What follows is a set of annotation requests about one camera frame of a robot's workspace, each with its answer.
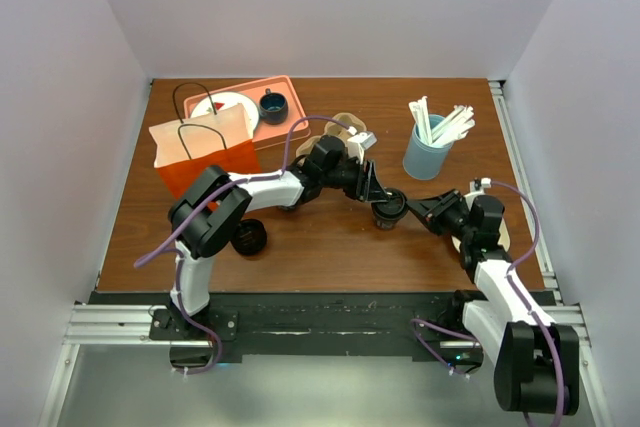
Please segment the pink plastic tray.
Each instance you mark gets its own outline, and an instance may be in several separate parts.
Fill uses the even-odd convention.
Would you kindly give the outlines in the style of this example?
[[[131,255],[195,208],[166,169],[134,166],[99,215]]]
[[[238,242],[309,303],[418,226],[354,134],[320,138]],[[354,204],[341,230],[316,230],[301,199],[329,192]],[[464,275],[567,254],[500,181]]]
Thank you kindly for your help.
[[[203,116],[213,127],[246,137],[263,149],[305,138],[310,126],[290,77],[280,75],[194,95],[184,101],[185,117]]]

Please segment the black cup lid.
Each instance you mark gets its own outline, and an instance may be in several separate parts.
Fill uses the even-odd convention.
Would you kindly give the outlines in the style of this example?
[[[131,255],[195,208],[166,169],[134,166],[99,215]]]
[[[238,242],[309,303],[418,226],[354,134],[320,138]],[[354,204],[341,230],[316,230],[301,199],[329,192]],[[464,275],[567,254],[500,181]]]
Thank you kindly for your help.
[[[395,188],[389,188],[387,191],[387,200],[372,204],[372,212],[375,218],[385,221],[399,221],[407,211],[406,195]]]
[[[267,231],[258,219],[243,219],[231,238],[234,250],[247,257],[259,254],[266,247],[267,241]]]

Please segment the light blue straw holder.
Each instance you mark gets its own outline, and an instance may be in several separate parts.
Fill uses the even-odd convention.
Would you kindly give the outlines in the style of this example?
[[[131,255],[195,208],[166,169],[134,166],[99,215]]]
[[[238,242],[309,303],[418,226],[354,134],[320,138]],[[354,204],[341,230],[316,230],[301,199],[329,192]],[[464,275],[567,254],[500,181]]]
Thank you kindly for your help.
[[[452,146],[452,142],[443,146],[423,143],[417,125],[414,125],[402,162],[405,172],[417,180],[434,179],[440,173]]]

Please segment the dark blue ceramic cup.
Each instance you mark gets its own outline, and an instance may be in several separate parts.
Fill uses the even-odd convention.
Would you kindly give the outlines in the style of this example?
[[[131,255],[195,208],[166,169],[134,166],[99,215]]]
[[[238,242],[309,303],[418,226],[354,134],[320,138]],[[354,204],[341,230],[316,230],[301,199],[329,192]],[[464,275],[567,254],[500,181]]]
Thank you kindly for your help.
[[[286,97],[270,88],[267,88],[260,98],[258,108],[261,119],[269,125],[283,124],[289,113]]]

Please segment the dark coffee cup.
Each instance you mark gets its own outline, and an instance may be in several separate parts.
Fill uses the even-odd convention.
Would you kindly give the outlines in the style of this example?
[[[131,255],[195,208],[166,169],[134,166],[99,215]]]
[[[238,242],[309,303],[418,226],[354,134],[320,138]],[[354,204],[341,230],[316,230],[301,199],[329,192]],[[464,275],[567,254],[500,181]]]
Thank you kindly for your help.
[[[380,230],[392,230],[397,224],[396,219],[388,219],[380,216],[373,217],[374,225]]]
[[[281,205],[281,206],[278,206],[277,208],[285,212],[291,212],[291,211],[295,211],[297,207],[298,206],[296,204],[293,204],[293,205],[287,205],[287,206]]]

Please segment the black cup lid on table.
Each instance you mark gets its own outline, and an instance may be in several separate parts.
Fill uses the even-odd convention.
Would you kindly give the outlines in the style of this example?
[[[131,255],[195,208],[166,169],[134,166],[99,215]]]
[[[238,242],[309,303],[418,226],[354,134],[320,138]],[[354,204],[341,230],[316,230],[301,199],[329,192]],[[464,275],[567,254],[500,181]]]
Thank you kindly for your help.
[[[243,219],[231,238],[234,250],[247,257],[259,254],[266,247],[267,241],[267,231],[258,219]]]

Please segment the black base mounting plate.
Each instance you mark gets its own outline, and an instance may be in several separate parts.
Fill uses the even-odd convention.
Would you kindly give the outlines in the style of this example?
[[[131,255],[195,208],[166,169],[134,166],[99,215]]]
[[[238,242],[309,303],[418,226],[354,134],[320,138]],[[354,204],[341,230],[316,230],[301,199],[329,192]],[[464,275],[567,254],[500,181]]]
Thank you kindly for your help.
[[[227,293],[214,294],[195,321],[222,341],[222,363],[251,355],[442,357],[475,371],[483,352],[445,335],[462,326],[451,293]]]

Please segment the aluminium frame rail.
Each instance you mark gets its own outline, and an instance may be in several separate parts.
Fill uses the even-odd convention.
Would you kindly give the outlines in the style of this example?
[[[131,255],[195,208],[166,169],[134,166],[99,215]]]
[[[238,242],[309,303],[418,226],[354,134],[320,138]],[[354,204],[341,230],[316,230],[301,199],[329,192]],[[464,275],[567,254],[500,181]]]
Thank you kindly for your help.
[[[533,201],[533,194],[528,182],[527,173],[521,157],[518,142],[516,140],[515,131],[512,126],[509,106],[503,92],[503,84],[499,81],[489,80],[488,87],[493,99],[501,130],[506,142],[509,159],[514,171],[516,185],[518,189]],[[539,236],[535,250],[536,260],[538,261],[544,286],[547,290],[552,290],[556,299],[560,298],[557,278],[549,257],[548,249],[545,243],[541,225],[536,221],[531,210],[526,203],[523,203],[527,224],[531,234],[534,234],[535,227],[538,226]]]

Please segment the white wrapped straws bundle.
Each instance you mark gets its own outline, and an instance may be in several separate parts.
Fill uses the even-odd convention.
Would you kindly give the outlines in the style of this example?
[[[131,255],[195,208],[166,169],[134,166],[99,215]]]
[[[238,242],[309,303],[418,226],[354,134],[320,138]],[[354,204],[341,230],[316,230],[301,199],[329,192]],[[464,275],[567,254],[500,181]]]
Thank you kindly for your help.
[[[415,122],[418,140],[428,147],[441,148],[462,140],[475,126],[475,111],[470,105],[455,105],[440,120],[429,111],[426,96],[409,102],[408,108]]]

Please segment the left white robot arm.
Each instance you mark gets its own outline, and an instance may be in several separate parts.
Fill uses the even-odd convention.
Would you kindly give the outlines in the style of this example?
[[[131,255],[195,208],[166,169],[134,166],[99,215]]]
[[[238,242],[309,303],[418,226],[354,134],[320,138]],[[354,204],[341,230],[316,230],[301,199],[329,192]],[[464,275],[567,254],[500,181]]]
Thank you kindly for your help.
[[[182,255],[171,290],[178,307],[173,329],[185,339],[200,337],[207,327],[208,282],[215,256],[239,231],[248,212],[271,207],[295,208],[316,199],[323,189],[343,191],[364,203],[380,203],[389,195],[365,151],[376,143],[369,131],[347,141],[324,135],[300,165],[267,174],[228,173],[212,166],[197,178],[169,211],[171,239]]]

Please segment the white panda dish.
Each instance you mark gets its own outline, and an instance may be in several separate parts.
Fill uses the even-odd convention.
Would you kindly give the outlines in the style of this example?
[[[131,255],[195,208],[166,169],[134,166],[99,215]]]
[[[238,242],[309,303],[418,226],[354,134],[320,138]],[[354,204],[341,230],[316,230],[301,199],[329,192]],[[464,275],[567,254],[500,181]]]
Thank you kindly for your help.
[[[455,237],[451,237],[451,243],[453,245],[453,248],[457,252],[460,252],[461,241]],[[506,251],[508,251],[511,246],[511,238],[510,238],[507,223],[505,220],[502,220],[499,226],[498,245],[503,247]]]

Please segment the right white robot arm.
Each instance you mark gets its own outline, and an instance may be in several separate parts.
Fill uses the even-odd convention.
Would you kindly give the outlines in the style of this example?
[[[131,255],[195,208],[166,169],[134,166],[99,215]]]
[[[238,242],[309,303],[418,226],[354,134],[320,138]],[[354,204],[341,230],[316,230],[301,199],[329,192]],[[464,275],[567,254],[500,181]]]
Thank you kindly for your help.
[[[448,333],[478,343],[493,365],[497,403],[530,420],[549,414],[554,426],[579,407],[580,339],[554,320],[517,275],[501,244],[505,207],[478,185],[462,195],[410,200],[408,210],[435,235],[458,240],[460,264],[482,294],[445,316]]]

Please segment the white plate with strawberry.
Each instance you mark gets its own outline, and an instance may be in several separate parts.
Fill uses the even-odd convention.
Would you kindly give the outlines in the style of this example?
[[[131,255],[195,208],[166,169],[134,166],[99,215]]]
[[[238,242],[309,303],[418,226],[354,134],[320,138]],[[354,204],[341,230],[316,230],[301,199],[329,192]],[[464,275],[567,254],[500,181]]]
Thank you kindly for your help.
[[[206,94],[205,98],[199,101],[192,109],[189,117],[197,117],[216,111],[217,113],[222,110],[229,109],[236,105],[241,105],[248,120],[249,130],[254,132],[260,122],[260,114],[257,104],[251,100],[248,96],[231,91],[223,91],[219,93]]]

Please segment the orange paper bag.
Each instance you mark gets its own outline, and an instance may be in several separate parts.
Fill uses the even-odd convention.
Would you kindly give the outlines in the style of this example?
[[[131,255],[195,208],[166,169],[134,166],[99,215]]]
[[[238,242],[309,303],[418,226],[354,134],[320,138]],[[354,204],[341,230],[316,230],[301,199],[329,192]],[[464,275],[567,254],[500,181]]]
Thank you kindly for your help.
[[[143,165],[175,198],[211,165],[244,174],[262,171],[252,140],[233,141],[231,132],[211,126],[203,116],[185,117],[187,98],[217,89],[203,80],[152,83],[140,134],[147,143]]]

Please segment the cardboard cup carrier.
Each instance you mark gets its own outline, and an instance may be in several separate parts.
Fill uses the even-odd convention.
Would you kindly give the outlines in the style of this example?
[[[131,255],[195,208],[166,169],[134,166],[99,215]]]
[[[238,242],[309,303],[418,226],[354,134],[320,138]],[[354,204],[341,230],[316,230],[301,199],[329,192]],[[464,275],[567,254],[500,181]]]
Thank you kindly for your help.
[[[348,139],[352,136],[350,133],[351,130],[354,130],[356,133],[367,131],[366,124],[352,113],[341,112],[334,115],[333,118],[336,122],[327,122],[323,134],[337,137],[344,144],[347,144]],[[296,149],[296,156],[309,154],[320,138],[320,135],[309,137]]]

